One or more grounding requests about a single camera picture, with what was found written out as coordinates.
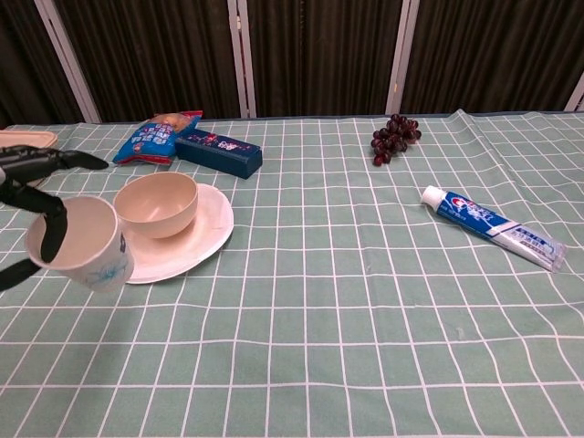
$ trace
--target paper cup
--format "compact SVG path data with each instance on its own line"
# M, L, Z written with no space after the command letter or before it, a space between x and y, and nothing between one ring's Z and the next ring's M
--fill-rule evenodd
M26 233L28 256L45 269L96 292L119 290L134 270L134 258L121 232L113 206L96 196L79 196L63 200L68 213L65 240L55 259L45 263L40 246L47 226L38 216Z

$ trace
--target blue snack bag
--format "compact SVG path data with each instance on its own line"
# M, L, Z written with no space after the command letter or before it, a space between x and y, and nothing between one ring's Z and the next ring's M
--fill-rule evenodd
M202 111L156 115L132 133L113 158L113 162L126 164L140 161L171 165L176 154L176 139L179 135L192 132L202 116Z

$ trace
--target blue box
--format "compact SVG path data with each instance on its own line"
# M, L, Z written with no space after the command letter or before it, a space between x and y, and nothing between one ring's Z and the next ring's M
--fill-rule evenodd
M213 134L206 130L193 130L175 142L176 156L219 172L247 179L260 168L262 150L251 143Z

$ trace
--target red grapes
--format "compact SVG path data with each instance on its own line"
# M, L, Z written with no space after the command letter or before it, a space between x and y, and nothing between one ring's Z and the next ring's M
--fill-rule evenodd
M380 130L373 132L371 148L373 148L373 164L381 166L389 164L391 156L397 152L406 152L408 144L414 144L422 137L418 130L418 122L400 114L392 114Z

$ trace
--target curtain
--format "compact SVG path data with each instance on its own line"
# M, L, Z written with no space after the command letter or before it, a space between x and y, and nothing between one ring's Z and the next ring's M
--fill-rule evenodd
M0 129L83 121L33 0L0 2Z
M226 1L55 3L103 121L240 117Z
M401 112L563 110L582 71L582 0L422 0Z
M383 114L401 0L247 0L258 117Z

